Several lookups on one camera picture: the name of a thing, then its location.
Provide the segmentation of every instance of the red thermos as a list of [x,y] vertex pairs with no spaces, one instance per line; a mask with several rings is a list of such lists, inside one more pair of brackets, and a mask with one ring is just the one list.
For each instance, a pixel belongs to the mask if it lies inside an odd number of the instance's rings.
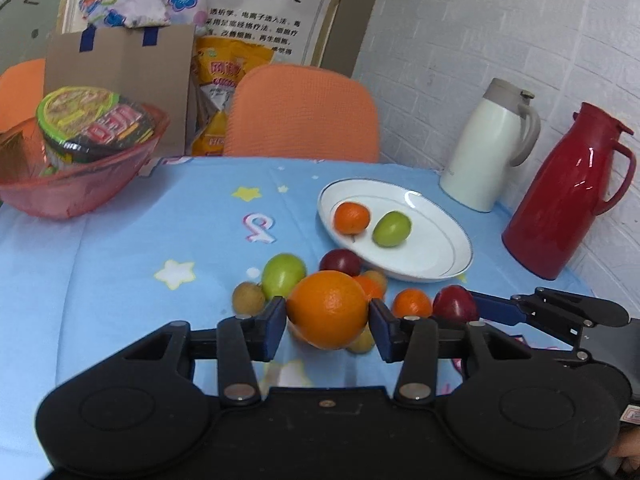
[[[502,233],[511,255],[540,278],[554,280],[597,215],[615,206],[636,170],[633,152],[618,142],[634,133],[598,107],[582,103],[575,123],[549,153]],[[620,189],[607,201],[613,152],[629,159]]]

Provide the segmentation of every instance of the poster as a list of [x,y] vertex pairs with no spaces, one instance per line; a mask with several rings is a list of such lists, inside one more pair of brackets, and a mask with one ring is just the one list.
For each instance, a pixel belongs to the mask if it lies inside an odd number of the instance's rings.
[[[338,1],[208,0],[207,29],[212,36],[263,44],[283,62],[318,64]],[[85,28],[78,2],[62,0],[61,32]]]

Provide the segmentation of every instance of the green fruit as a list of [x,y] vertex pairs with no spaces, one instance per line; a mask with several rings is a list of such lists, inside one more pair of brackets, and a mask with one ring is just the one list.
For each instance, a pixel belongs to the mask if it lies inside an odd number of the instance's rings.
[[411,220],[399,211],[384,215],[373,229],[373,241],[380,247],[395,247],[406,240],[411,232]]
[[286,298],[305,276],[305,263],[299,257],[287,253],[276,254],[264,266],[262,290],[268,301],[274,296]]
[[264,308],[264,294],[259,285],[251,282],[243,282],[236,286],[231,296],[236,314],[248,314],[256,316]]
[[347,346],[347,350],[353,354],[366,354],[370,351],[376,342],[373,341],[373,336],[371,335],[371,330],[369,329],[369,324],[364,327],[362,333],[358,336],[356,341]]

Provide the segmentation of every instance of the star pattern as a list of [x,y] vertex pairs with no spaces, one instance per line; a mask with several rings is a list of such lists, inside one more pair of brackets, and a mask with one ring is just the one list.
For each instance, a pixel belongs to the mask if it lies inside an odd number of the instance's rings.
[[264,365],[264,377],[260,381],[260,392],[266,395],[272,386],[310,388],[313,383],[306,376],[302,360],[295,359],[283,365],[276,361]]
[[154,274],[154,278],[163,282],[169,290],[175,290],[183,283],[189,283],[196,279],[193,273],[194,262],[180,264],[175,260],[167,260],[164,267]]
[[259,187],[243,187],[243,186],[240,186],[238,189],[236,189],[231,194],[231,196],[238,197],[244,200],[245,202],[251,202],[251,200],[253,200],[254,198],[262,197],[262,195],[260,194]]

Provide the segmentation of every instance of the human hand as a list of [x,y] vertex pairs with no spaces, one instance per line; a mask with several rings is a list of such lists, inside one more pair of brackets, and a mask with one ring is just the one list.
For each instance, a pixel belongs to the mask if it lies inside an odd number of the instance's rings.
[[621,431],[609,455],[624,459],[622,470],[626,473],[640,468],[640,428]]

